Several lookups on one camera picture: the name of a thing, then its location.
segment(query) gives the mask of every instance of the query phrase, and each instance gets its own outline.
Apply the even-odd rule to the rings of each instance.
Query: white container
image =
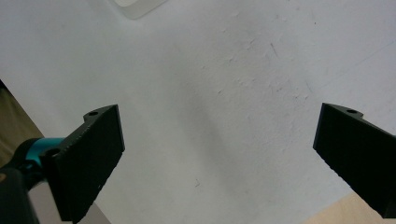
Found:
[[[166,0],[114,0],[125,17],[136,20]]]

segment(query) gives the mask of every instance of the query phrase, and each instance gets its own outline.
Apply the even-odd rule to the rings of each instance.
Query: white table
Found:
[[[0,78],[44,135],[119,104],[113,224],[298,223],[350,192],[312,149],[322,102],[395,132],[396,2],[0,0]]]

